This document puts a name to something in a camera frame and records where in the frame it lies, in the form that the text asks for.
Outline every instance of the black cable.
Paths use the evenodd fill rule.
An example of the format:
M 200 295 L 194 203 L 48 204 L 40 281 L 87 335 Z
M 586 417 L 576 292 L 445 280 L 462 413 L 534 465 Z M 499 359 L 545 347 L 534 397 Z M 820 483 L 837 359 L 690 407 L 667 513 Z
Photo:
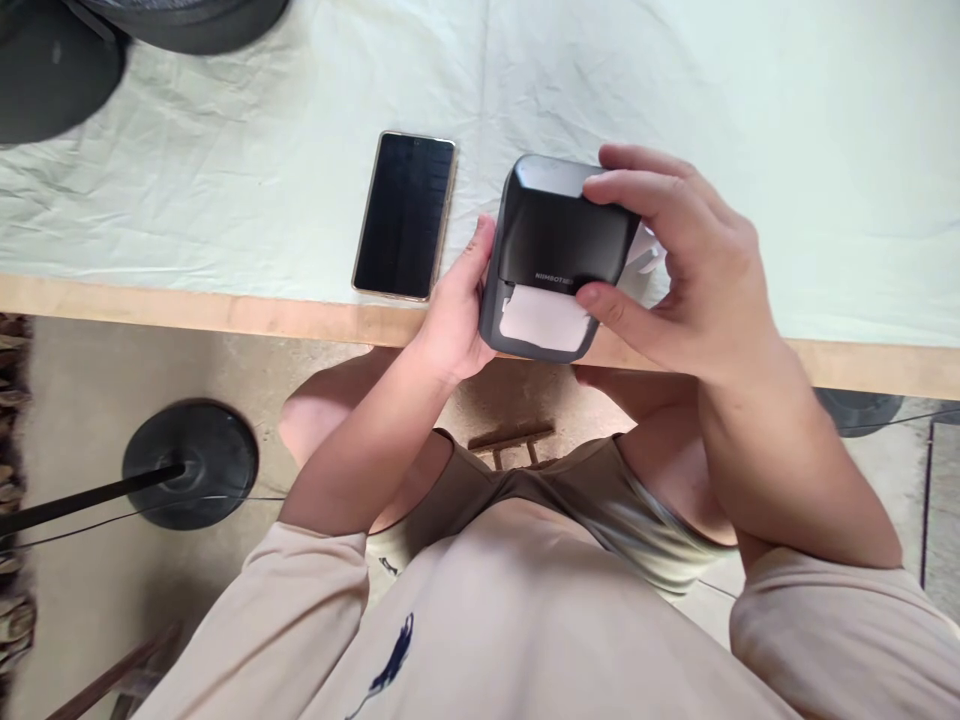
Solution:
M 94 525 L 87 525 L 86 527 L 79 528 L 77 530 L 72 530 L 68 533 L 63 533 L 62 535 L 54 535 L 53 537 L 43 538 L 42 540 L 34 540 L 33 542 L 24 543 L 23 545 L 16 545 L 8 550 L 0 550 L 0 556 L 10 555 L 11 553 L 19 552 L 20 550 L 26 550 L 27 548 L 36 547 L 37 545 L 44 545 L 48 542 L 53 542 L 54 540 L 62 540 L 63 538 L 68 538 L 73 535 L 79 535 L 82 532 L 87 530 L 95 530 L 98 527 L 103 527 L 104 525 L 109 525 L 112 522 L 117 520 L 124 520 L 128 517 L 133 517 L 134 515 L 142 515 L 145 512 L 150 512 L 152 510 L 163 510 L 164 508 L 172 507 L 174 505 L 182 505 L 183 503 L 196 502 L 197 500 L 240 500 L 241 502 L 247 502 L 248 500 L 266 500 L 273 502 L 280 502 L 286 500 L 285 497 L 277 498 L 261 498 L 261 497 L 243 497 L 241 495 L 202 495 L 198 498 L 185 498 L 183 500 L 174 500 L 172 502 L 165 503 L 163 505 L 157 505 L 152 508 L 144 508 L 143 510 L 135 510 L 132 513 L 126 513 L 125 515 L 117 515 L 116 517 L 103 520 Z M 10 535 L 15 535 L 16 533 L 9 533 L 0 537 L 0 540 L 9 537 Z
M 847 425 L 845 427 L 838 427 L 837 430 L 860 430 L 862 428 L 868 427 L 886 427 L 887 425 L 898 425 L 902 422 L 910 422 L 911 420 L 923 420 L 928 417 L 937 417 L 938 415 L 960 415 L 960 408 L 954 408 L 953 410 L 937 410 L 936 412 L 926 413 L 924 415 L 914 415 L 913 417 L 900 418 L 899 420 L 890 420 L 885 423 L 874 423 L 873 425 Z
M 900 418 L 899 420 L 891 420 L 885 423 L 875 423 L 872 425 L 847 425 L 845 427 L 838 427 L 837 430 L 860 430 L 865 428 L 872 427 L 886 427 L 887 425 L 898 425 L 899 423 L 911 422 L 912 420 L 924 420 L 926 418 L 938 417 L 940 415 L 952 415 L 954 413 L 960 413 L 960 408 L 954 410 L 937 410 L 932 413 L 924 413 L 923 415 L 913 415 L 911 417 Z M 143 510 L 136 510 L 132 513 L 126 513 L 125 515 L 117 515 L 116 517 L 109 518 L 102 522 L 98 522 L 94 525 L 87 525 L 86 527 L 73 530 L 68 533 L 63 533 L 62 535 L 54 535 L 53 537 L 43 538 L 42 540 L 34 540 L 33 542 L 24 543 L 23 545 L 16 545 L 8 550 L 0 550 L 0 557 L 3 555 L 10 555 L 11 553 L 19 552 L 20 550 L 26 550 L 27 548 L 36 547 L 37 545 L 44 545 L 48 542 L 53 542 L 54 540 L 62 540 L 63 538 L 72 537 L 73 535 L 79 535 L 80 533 L 86 532 L 87 530 L 96 530 L 98 527 L 103 527 L 104 525 L 109 525 L 112 522 L 117 520 L 124 520 L 128 517 L 133 517 L 134 515 L 142 515 L 145 512 L 150 512 L 151 510 L 162 510 L 164 508 L 172 507 L 174 505 L 181 505 L 183 503 L 195 502 L 197 500 L 240 500 L 241 502 L 247 502 L 248 500 L 262 500 L 267 502 L 281 502 L 286 500 L 285 497 L 276 497 L 276 498 L 265 498 L 265 497 L 242 497 L 240 495 L 203 495 L 198 498 L 187 498 L 184 500 L 174 500 L 168 502 L 165 505 L 157 505 L 152 508 L 144 508 Z M 9 537 L 9 535 L 4 535 L 0 537 L 0 540 Z

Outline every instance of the leg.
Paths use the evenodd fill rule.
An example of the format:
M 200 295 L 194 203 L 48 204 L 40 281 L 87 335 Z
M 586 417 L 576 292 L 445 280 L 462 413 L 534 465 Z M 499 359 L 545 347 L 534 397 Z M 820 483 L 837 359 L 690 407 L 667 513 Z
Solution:
M 304 466 L 320 443 L 360 404 L 399 353 L 392 348 L 374 348 L 366 355 L 315 373 L 287 399 L 280 412 L 279 432 L 298 467 Z M 390 527 L 416 507 L 430 492 L 452 453 L 453 443 L 448 438 L 431 433 L 371 532 Z
M 647 491 L 704 537 L 735 545 L 733 526 L 710 487 L 696 378 L 597 367 L 577 368 L 576 374 L 637 423 L 616 443 Z

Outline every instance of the person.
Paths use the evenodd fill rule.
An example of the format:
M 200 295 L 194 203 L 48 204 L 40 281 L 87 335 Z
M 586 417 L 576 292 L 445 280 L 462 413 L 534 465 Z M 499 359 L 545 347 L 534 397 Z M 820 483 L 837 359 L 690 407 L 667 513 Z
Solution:
M 636 422 L 494 473 L 434 423 L 494 356 L 477 333 L 481 217 L 416 338 L 308 380 L 280 433 L 279 521 L 138 717 L 960 717 L 957 627 L 767 300 L 757 233 L 689 164 L 606 145 L 594 203 L 642 215 L 671 286 L 578 302 L 676 374 L 586 368 Z M 365 550 L 397 575 L 364 614 Z M 746 586 L 732 654 L 672 603 L 719 556 Z

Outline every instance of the hand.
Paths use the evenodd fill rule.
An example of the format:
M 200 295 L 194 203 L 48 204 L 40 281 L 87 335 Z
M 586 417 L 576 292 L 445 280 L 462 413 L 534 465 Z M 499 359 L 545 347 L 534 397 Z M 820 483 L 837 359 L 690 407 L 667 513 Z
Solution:
M 584 196 L 643 216 L 667 250 L 670 291 L 647 310 L 596 282 L 580 289 L 577 302 L 637 352 L 707 384 L 749 380 L 761 363 L 789 352 L 773 322 L 749 220 L 682 160 L 604 145 L 600 164 L 610 172 L 589 178 Z
M 476 375 L 496 356 L 480 337 L 482 278 L 493 251 L 497 224 L 487 215 L 466 249 L 433 290 L 430 309 L 411 346 L 446 383 Z

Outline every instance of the black smartphone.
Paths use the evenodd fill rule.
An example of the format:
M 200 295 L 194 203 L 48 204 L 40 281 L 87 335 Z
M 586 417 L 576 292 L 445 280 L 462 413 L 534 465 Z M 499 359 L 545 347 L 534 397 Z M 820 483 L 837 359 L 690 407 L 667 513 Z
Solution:
M 358 292 L 405 300 L 430 297 L 453 188 L 450 140 L 380 135 L 353 267 Z

